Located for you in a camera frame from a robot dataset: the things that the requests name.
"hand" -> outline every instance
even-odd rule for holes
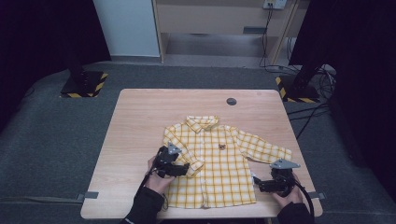
[[[148,170],[150,170],[152,163],[154,162],[155,157],[151,158],[148,161]],[[153,172],[151,176],[148,178],[145,186],[146,188],[152,189],[159,194],[163,194],[166,188],[171,184],[171,182],[175,179],[174,176],[166,176],[165,178],[161,178],[157,175],[157,173]]]
[[[294,173],[293,173],[293,175],[294,175],[294,178],[297,181],[299,181],[297,175],[295,175]],[[293,189],[291,190],[290,194],[284,198],[277,195],[277,193],[272,193],[272,196],[279,203],[281,209],[284,208],[289,203],[302,203],[303,202],[303,194],[300,192],[300,189],[297,186],[294,186]]]

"shirt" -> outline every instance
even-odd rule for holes
[[[258,135],[228,125],[217,116],[187,116],[165,128],[163,143],[181,149],[175,164],[190,163],[186,175],[176,178],[165,196],[180,208],[225,207],[255,203],[248,158],[261,162],[290,161],[291,151]]]

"black curtain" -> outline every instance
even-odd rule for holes
[[[68,69],[54,24],[79,63],[110,60],[92,0],[1,0],[0,132],[37,80]]]
[[[290,59],[335,68],[334,118],[348,149],[359,151],[394,201],[395,10],[394,0],[312,0]]]

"black sleeve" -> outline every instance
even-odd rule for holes
[[[303,203],[289,203],[277,215],[280,224],[314,224]]]
[[[142,188],[140,194],[134,199],[134,205],[121,224],[150,224],[155,223],[157,213],[163,206],[163,196],[152,189]]]

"tabletop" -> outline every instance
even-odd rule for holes
[[[277,91],[126,89],[120,93],[88,188],[98,195],[85,199],[81,216],[125,217],[148,169],[148,160],[163,145],[164,128],[187,116],[207,115],[218,116],[219,124],[238,127],[290,149],[292,161],[301,165],[293,169],[294,173],[308,192],[315,191]],[[249,167],[259,179],[272,179],[268,164],[249,161]],[[169,207],[158,218],[276,217],[280,210],[276,201],[269,193],[254,188],[257,202],[253,204],[209,209]],[[315,215],[320,216],[319,200],[312,201]]]

